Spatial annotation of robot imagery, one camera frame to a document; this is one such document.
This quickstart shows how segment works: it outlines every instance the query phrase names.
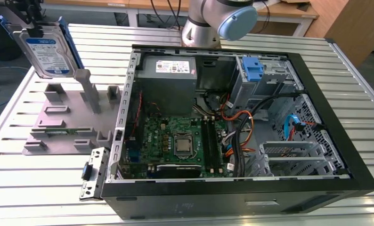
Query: aluminum table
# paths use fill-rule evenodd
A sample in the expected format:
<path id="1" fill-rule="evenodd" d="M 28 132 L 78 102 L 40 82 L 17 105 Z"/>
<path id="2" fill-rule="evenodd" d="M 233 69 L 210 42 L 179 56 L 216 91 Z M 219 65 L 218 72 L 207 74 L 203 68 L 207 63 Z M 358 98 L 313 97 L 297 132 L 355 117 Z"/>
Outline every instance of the aluminum table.
<path id="1" fill-rule="evenodd" d="M 178 31 L 71 24 L 71 34 L 98 89 L 124 84 L 132 44 L 180 46 Z M 301 53 L 319 87 L 374 176 L 374 91 L 339 48 L 325 39 L 249 35 L 222 40 L 223 48 Z M 72 78 L 43 80 L 30 70 L 0 116 L 0 225 L 369 225 L 374 192 L 299 215 L 123 221 L 104 201 L 80 202 L 82 170 L 90 156 L 24 156 L 23 145 L 38 119 L 47 82 L 80 90 Z"/>

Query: metal bracket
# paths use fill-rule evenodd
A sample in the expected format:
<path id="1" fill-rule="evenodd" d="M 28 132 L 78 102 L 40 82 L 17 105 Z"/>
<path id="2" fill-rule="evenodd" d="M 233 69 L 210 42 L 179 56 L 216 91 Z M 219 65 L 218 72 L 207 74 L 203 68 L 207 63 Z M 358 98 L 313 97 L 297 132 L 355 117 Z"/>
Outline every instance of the metal bracket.
<path id="1" fill-rule="evenodd" d="M 80 201 L 100 201 L 103 182 L 107 172 L 110 150 L 104 147 L 92 150 L 90 161 L 86 163 L 82 178 L 84 184 L 82 186 Z"/>

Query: wire bundle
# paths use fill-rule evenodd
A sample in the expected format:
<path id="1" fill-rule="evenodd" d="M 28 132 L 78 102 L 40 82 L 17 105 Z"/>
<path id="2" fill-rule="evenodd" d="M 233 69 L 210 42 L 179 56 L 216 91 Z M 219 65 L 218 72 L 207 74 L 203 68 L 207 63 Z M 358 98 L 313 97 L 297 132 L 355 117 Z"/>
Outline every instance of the wire bundle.
<path id="1" fill-rule="evenodd" d="M 151 2 L 151 6 L 152 6 L 152 8 L 154 8 L 155 14 L 156 14 L 156 18 L 162 21 L 162 23 L 163 23 L 163 25 L 164 25 L 164 24 L 167 23 L 167 21 L 170 20 L 170 17 L 168 17 L 167 21 L 164 22 L 163 19 L 162 19 L 162 17 L 159 16 L 158 11 L 156 11 L 156 7 L 155 7 L 154 0 L 150 0 L 150 2 Z M 179 24 L 179 15 L 180 15 L 180 9 L 182 9 L 182 0 L 179 0 L 179 9 L 178 9 L 176 14 L 175 14 L 175 12 L 174 12 L 172 5 L 171 5 L 170 0 L 167 0 L 167 3 L 168 3 L 168 6 L 170 6 L 171 11 L 172 11 L 172 15 L 174 15 L 174 17 L 175 17 L 175 21 L 174 21 L 174 24 L 172 24 L 171 28 L 174 28 L 175 25 L 178 25 L 179 30 L 180 30 L 182 27 L 180 27 L 180 24 Z"/>
<path id="2" fill-rule="evenodd" d="M 251 116 L 257 114 L 259 109 L 263 108 L 263 106 L 271 102 L 274 99 L 281 97 L 298 97 L 301 93 L 279 93 L 277 95 L 269 96 L 265 99 L 259 101 L 259 103 L 253 107 L 250 114 Z M 250 115 L 243 118 L 242 123 L 239 124 L 235 135 L 233 137 L 231 146 L 235 152 L 235 170 L 234 170 L 234 177 L 242 177 L 245 175 L 246 170 L 246 161 L 245 161 L 245 154 L 243 154 L 243 148 L 239 144 L 241 139 L 241 133 L 243 130 L 245 124 L 249 122 L 249 119 L 253 118 Z"/>

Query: wooden desk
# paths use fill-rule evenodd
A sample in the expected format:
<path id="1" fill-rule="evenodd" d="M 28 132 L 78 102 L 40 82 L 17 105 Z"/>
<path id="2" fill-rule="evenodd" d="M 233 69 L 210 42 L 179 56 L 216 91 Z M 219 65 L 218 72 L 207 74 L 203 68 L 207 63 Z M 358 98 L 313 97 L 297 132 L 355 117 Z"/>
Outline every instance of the wooden desk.
<path id="1" fill-rule="evenodd" d="M 100 7 L 124 7 L 128 8 L 130 0 L 44 0 L 47 5 L 70 5 L 68 10 L 74 10 L 74 6 L 100 6 Z"/>
<path id="2" fill-rule="evenodd" d="M 154 3 L 160 15 L 172 15 L 167 0 L 154 0 Z M 179 0 L 171 0 L 171 5 L 172 9 L 176 11 Z M 188 6 L 190 0 L 182 0 L 180 16 L 188 15 Z M 150 0 L 44 0 L 43 7 L 60 10 L 127 13 L 131 27 L 139 26 L 139 14 L 155 14 Z M 299 24 L 293 36 L 303 37 L 313 20 L 319 16 L 314 8 L 310 7 L 307 12 L 305 12 L 297 9 L 297 4 L 289 4 L 285 2 L 281 2 L 269 8 L 271 15 L 270 22 Z M 267 9 L 265 8 L 259 10 L 258 14 L 258 26 L 262 26 L 261 21 L 266 21 L 267 19 Z"/>

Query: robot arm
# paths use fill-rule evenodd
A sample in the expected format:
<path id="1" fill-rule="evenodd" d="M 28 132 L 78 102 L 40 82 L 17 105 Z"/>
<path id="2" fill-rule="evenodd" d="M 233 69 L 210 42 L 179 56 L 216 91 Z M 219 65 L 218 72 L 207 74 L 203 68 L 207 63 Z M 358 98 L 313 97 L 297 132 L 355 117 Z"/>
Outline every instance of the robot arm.
<path id="1" fill-rule="evenodd" d="M 221 37 L 234 41 L 254 28 L 258 13 L 254 0 L 194 0 L 182 32 L 186 46 L 215 48 Z"/>

